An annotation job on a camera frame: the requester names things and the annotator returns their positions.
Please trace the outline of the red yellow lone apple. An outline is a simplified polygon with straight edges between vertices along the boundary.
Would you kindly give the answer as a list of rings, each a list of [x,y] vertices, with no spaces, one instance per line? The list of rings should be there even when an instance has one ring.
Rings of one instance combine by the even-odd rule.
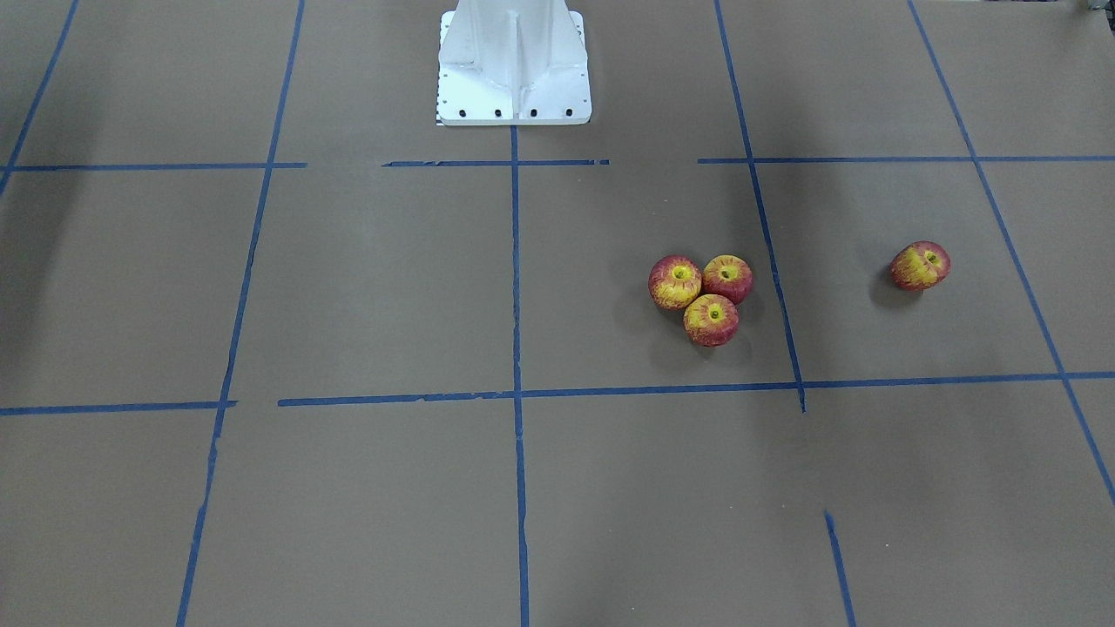
[[[943,282],[951,270],[951,258],[943,245],[928,239],[905,245],[889,262],[889,277],[904,291],[924,291]]]

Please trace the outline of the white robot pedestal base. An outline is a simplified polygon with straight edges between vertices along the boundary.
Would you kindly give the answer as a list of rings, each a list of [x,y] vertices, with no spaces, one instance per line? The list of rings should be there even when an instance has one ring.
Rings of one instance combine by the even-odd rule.
[[[436,122],[585,125],[585,21],[565,1],[459,1],[439,23]]]

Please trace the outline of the red yellow apple front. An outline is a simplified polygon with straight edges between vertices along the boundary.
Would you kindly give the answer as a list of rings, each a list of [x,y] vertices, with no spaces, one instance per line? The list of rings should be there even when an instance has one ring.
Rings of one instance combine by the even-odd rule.
[[[735,303],[720,295],[704,295],[686,306],[682,326],[689,341],[702,347],[721,347],[735,338],[740,314]]]

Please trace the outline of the red yellow apple back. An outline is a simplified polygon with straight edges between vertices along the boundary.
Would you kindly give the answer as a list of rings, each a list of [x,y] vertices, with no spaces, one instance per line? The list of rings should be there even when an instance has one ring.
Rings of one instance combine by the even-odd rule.
[[[717,255],[702,270],[702,291],[721,296],[735,306],[739,306],[750,295],[753,289],[752,267],[740,257],[733,254]]]

